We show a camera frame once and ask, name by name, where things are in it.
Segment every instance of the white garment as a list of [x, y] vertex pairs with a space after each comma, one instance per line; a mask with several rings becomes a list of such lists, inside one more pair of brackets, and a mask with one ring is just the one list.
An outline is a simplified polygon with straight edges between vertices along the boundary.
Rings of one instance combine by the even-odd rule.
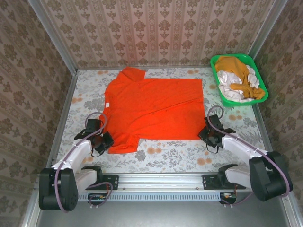
[[260, 81], [256, 77], [256, 72], [249, 65], [246, 65], [250, 73], [248, 74], [247, 80], [250, 83], [250, 87], [259, 88]]
[[220, 81], [219, 89], [227, 100], [238, 103], [245, 103], [254, 100], [253, 98], [244, 98], [242, 90], [231, 89], [231, 84], [242, 84], [241, 79], [233, 72], [220, 70], [217, 72], [217, 76]]
[[[246, 65], [246, 67], [250, 71], [247, 78], [248, 82], [250, 83], [250, 87], [258, 88], [260, 81], [256, 77], [256, 72], [249, 65]], [[242, 84], [241, 79], [233, 72], [220, 70], [217, 72], [217, 76], [220, 81], [219, 89], [227, 100], [238, 103], [245, 103], [255, 100], [254, 98], [244, 98], [242, 90], [231, 89], [231, 84]]]

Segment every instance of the shirt sleeve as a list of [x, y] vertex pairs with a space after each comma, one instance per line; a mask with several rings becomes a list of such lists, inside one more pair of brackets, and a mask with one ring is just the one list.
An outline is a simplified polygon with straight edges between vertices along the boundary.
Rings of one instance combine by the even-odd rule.
[[139, 81], [144, 79], [144, 75], [145, 71], [143, 70], [126, 67], [119, 73], [117, 80], [125, 82]]

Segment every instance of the yellow garment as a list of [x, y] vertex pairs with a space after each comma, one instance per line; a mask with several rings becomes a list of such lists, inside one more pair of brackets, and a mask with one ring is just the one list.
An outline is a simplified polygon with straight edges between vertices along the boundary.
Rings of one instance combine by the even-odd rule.
[[233, 56], [220, 56], [214, 65], [216, 72], [224, 70], [233, 72], [242, 81], [242, 84], [231, 84], [231, 89], [242, 90], [244, 98], [254, 98], [260, 100], [265, 96], [265, 91], [262, 88], [252, 88], [248, 82], [248, 74], [250, 71], [244, 63]]
[[250, 71], [244, 63], [233, 56], [220, 56], [214, 65], [216, 72], [224, 70], [226, 72], [233, 72], [242, 81], [243, 84], [248, 84], [248, 74]]
[[249, 85], [244, 84], [231, 84], [232, 90], [242, 90], [244, 98], [254, 98], [260, 100], [264, 97], [265, 91], [262, 88], [251, 88]]

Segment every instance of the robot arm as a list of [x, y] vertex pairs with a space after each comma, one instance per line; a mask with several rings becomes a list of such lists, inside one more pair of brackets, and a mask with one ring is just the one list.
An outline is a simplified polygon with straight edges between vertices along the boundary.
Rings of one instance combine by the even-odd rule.
[[73, 142], [74, 151], [66, 158], [66, 154], [51, 168], [45, 168], [39, 176], [39, 207], [42, 210], [59, 210], [54, 190], [54, 176], [59, 170], [58, 192], [60, 202], [65, 210], [73, 210], [78, 201], [78, 195], [90, 185], [102, 182], [102, 171], [99, 166], [86, 166], [81, 169], [84, 158], [89, 157], [93, 148], [102, 155], [114, 142], [108, 132], [94, 135], [77, 145], [79, 141], [100, 129], [101, 121], [89, 119], [86, 129], [79, 133]]
[[[199, 137], [213, 148], [224, 148], [238, 156], [245, 164], [231, 164], [219, 169], [221, 184], [236, 183], [251, 188], [261, 201], [269, 200], [286, 192], [286, 183], [281, 174], [260, 153], [238, 140], [240, 138], [232, 129], [224, 129], [217, 115], [209, 117], [212, 125], [226, 132], [222, 134], [215, 130], [205, 118], [206, 126], [200, 131]], [[269, 157], [284, 173], [290, 190], [293, 189], [283, 157], [276, 151], [268, 152], [258, 149]]]

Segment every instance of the metal corner post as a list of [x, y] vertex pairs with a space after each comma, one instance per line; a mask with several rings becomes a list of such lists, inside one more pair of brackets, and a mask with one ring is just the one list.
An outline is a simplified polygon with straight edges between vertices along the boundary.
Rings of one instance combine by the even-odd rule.
[[[258, 104], [253, 105], [252, 109], [260, 128], [260, 134], [264, 143], [264, 147], [268, 151], [273, 151]], [[294, 196], [294, 192], [290, 192], [288, 196], [281, 198], [281, 205], [285, 209], [285, 214], [287, 216], [290, 227], [303, 227], [302, 215]]]
[[77, 73], [76, 63], [73, 61], [68, 49], [64, 45], [60, 35], [56, 32], [54, 26], [52, 25], [51, 19], [49, 18], [47, 12], [45, 11], [42, 2], [39, 0], [28, 0], [29, 4], [37, 14], [40, 22], [42, 23], [44, 29], [51, 38], [53, 44], [55, 45], [57, 51], [61, 55], [64, 63], [71, 72], [73, 76]]
[[[75, 75], [71, 78], [71, 84], [65, 99], [65, 103], [62, 109], [61, 117], [59, 120], [57, 132], [55, 135], [55, 138], [53, 140], [53, 145], [50, 151], [49, 158], [47, 160], [46, 167], [50, 167], [52, 164], [53, 159], [57, 156], [57, 153], [59, 151], [60, 143], [62, 140], [62, 135], [64, 132], [66, 120], [68, 117], [68, 112], [70, 110], [71, 106], [71, 100], [72, 96], [74, 94], [76, 83], [77, 83], [78, 76]], [[35, 227], [39, 218], [40, 208], [38, 205], [38, 198], [39, 198], [39, 192], [38, 192], [38, 183], [36, 182], [34, 185], [34, 190], [31, 195], [31, 198], [28, 203], [27, 211], [25, 213], [25, 217], [23, 219], [22, 227]]]
[[265, 42], [266, 38], [268, 37], [271, 29], [273, 28], [276, 20], [278, 19], [279, 15], [281, 14], [282, 10], [284, 9], [288, 0], [275, 0], [267, 17], [265, 18], [259, 33], [257, 34], [256, 39], [254, 40], [253, 44], [248, 51], [248, 55], [255, 59], [257, 54], [259, 53], [263, 43]]

